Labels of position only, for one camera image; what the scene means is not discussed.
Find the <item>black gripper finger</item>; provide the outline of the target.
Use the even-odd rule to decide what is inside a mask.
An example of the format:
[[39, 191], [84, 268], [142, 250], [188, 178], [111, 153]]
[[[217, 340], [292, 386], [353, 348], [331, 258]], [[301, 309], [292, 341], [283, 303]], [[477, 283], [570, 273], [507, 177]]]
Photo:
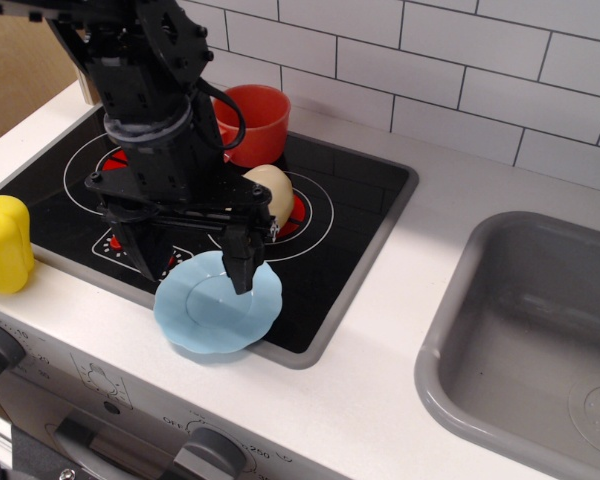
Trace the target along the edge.
[[173, 253], [173, 245], [166, 232], [144, 222], [111, 222], [110, 226], [140, 274], [151, 281], [158, 281]]
[[222, 262], [235, 293], [253, 289], [253, 277], [264, 261], [264, 236], [246, 223], [228, 223], [214, 235], [222, 251]]

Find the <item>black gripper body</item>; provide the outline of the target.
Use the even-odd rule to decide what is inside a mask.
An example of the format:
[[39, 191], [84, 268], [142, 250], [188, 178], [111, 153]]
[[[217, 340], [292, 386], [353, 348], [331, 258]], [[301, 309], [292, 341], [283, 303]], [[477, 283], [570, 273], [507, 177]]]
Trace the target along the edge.
[[105, 132], [128, 161], [85, 182], [106, 221], [126, 235], [168, 228], [273, 234], [272, 195], [225, 163], [210, 97], [195, 92], [159, 107], [142, 108], [133, 117], [105, 108]]

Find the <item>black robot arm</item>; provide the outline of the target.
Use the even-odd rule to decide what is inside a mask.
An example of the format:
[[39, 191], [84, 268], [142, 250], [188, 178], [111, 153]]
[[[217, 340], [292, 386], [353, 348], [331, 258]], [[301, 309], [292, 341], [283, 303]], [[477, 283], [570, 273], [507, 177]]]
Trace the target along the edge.
[[202, 76], [206, 29], [174, 1], [0, 1], [0, 15], [46, 22], [98, 92], [128, 164], [85, 186], [140, 273], [161, 275], [172, 231], [202, 231], [236, 293], [248, 292], [276, 229], [272, 196], [225, 162], [212, 106], [223, 93]]

